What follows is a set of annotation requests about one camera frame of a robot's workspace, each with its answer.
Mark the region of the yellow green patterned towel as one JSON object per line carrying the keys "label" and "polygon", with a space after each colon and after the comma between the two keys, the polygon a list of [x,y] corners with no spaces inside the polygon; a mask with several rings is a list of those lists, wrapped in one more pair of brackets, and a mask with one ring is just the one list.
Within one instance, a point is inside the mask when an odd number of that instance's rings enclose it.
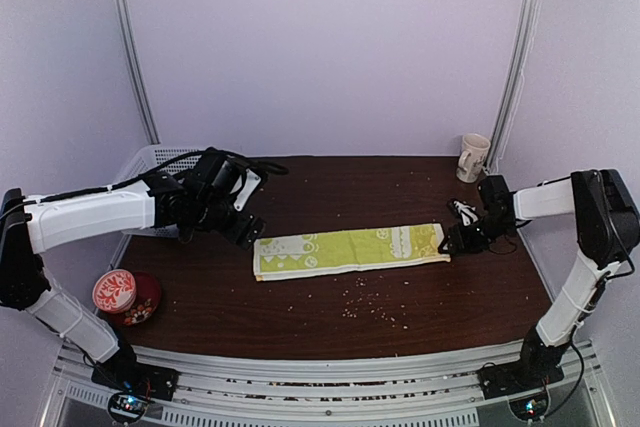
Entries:
{"label": "yellow green patterned towel", "polygon": [[440,224],[264,238],[254,245],[257,281],[281,281],[449,262]]}

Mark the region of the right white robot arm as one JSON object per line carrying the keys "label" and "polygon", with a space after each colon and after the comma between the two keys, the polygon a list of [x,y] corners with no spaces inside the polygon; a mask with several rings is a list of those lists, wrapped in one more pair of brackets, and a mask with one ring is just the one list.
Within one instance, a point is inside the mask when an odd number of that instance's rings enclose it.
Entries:
{"label": "right white robot arm", "polygon": [[453,199],[457,224],[449,227],[438,251],[450,256],[477,254],[501,237],[512,237],[534,220],[570,215],[575,221],[576,256],[547,312],[523,339],[517,360],[487,365],[478,372],[486,394],[541,387],[562,379],[560,362],[574,344],[580,324],[595,310],[609,282],[622,277],[639,245],[639,211],[615,169],[574,171],[535,187],[511,190],[501,175],[481,180],[483,211]]}

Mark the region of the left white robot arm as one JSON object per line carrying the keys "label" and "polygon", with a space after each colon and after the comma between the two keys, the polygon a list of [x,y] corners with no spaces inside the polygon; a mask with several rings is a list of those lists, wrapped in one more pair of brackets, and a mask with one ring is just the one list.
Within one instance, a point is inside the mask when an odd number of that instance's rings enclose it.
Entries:
{"label": "left white robot arm", "polygon": [[264,230],[250,198],[284,168],[209,147],[183,153],[111,185],[47,195],[8,190],[1,202],[1,305],[30,314],[75,344],[96,374],[123,391],[147,379],[127,340],[45,266],[54,250],[122,231],[173,227],[183,242],[217,232],[250,248]]}

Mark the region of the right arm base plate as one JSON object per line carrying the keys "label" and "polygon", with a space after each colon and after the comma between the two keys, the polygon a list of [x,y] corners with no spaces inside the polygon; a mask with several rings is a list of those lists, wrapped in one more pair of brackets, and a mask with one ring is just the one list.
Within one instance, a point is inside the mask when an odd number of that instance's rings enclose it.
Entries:
{"label": "right arm base plate", "polygon": [[520,361],[486,363],[477,371],[477,376],[486,400],[540,389],[564,379],[563,370],[558,366],[531,373],[521,366]]}

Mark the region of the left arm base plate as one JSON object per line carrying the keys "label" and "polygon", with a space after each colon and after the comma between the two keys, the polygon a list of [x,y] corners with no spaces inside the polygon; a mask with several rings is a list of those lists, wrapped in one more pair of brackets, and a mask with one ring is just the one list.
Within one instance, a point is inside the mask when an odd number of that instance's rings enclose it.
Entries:
{"label": "left arm base plate", "polygon": [[93,383],[146,399],[171,401],[179,373],[177,370],[138,361],[97,363],[91,374]]}

